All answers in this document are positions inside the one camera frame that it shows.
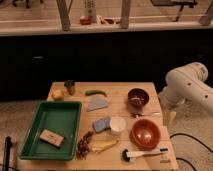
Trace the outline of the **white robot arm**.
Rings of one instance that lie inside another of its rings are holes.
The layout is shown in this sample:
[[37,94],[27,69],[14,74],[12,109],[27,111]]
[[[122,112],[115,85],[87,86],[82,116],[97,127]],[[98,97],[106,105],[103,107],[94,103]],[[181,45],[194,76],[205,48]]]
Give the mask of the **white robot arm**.
[[200,62],[172,69],[166,74],[166,86],[158,94],[164,126],[173,121],[176,116],[174,108],[185,100],[200,105],[213,115],[213,88],[205,84],[207,78],[208,70]]

